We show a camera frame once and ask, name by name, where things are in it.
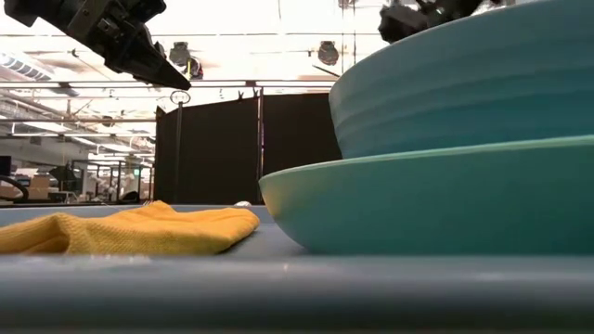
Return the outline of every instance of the black partition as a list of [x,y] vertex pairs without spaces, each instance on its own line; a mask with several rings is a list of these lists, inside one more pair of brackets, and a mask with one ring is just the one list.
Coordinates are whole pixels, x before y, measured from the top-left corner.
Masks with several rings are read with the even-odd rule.
[[176,204],[257,202],[257,99],[184,107],[178,168],[177,116],[178,110],[158,112],[155,199]]
[[342,158],[328,94],[264,96],[264,175]]

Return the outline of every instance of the yellow towel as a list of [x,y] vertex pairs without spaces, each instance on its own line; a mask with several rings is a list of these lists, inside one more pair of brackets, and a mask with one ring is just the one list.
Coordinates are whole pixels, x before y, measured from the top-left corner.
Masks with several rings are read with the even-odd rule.
[[105,218],[56,213],[0,228],[0,253],[216,254],[258,224],[246,209],[181,213],[163,202]]

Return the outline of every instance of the ceiling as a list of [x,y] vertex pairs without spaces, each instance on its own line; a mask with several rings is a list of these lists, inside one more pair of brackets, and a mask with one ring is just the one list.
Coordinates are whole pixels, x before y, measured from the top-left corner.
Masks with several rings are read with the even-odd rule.
[[[237,88],[245,80],[306,80],[311,83],[267,83],[267,94],[328,91],[335,76],[313,65],[342,74],[357,61],[386,46],[377,27],[379,11],[388,0],[358,0],[343,9],[340,0],[165,0],[167,10],[152,19],[153,41],[166,50],[188,42],[204,68],[202,82],[190,90],[191,104],[244,97],[251,89]],[[414,0],[404,1],[414,5]],[[332,41],[340,52],[335,66],[323,65],[316,52],[322,41]],[[31,99],[79,118],[154,118],[157,106],[173,109],[172,89],[134,83],[130,75],[116,74],[100,56],[39,19],[28,28],[0,13],[0,53],[10,55],[46,73],[52,82],[101,82],[95,88],[75,86],[70,97],[47,88],[34,88],[34,79],[0,68],[0,81],[10,93]],[[292,85],[313,85],[296,88]],[[89,127],[95,132],[154,134],[154,123],[119,123]]]

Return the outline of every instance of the stacked dishes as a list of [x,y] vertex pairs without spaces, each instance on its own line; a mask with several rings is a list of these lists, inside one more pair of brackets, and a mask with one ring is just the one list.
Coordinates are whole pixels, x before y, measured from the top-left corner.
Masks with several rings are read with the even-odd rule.
[[590,10],[511,6],[358,63],[330,93],[346,160],[261,181],[278,225],[324,253],[594,253]]

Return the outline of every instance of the table surface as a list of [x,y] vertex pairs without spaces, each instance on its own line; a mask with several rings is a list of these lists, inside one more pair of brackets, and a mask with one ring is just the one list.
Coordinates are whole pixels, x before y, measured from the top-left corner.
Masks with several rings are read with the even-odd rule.
[[[124,208],[4,209],[0,221]],[[594,258],[315,256],[252,210],[260,228],[214,257],[0,258],[0,328],[594,328]]]

